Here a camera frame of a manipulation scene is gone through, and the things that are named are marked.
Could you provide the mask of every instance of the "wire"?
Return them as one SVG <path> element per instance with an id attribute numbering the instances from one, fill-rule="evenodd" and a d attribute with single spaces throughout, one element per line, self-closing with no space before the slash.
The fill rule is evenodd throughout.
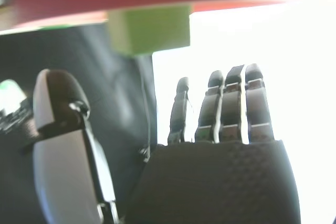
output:
<path id="1" fill-rule="evenodd" d="M 137 64 L 138 64 L 138 69 L 139 69 L 139 74 L 140 74 L 142 98 L 143 98 L 144 109 L 145 109 L 146 120 L 147 120 L 147 138 L 148 138 L 147 141 L 148 142 L 147 142 L 147 151 L 145 154 L 146 155 L 145 162 L 147 162 L 149 158 L 151 157 L 151 119 L 149 116 L 149 108 L 148 108 L 143 72 L 142 72 L 141 66 L 138 61 L 137 61 Z"/>

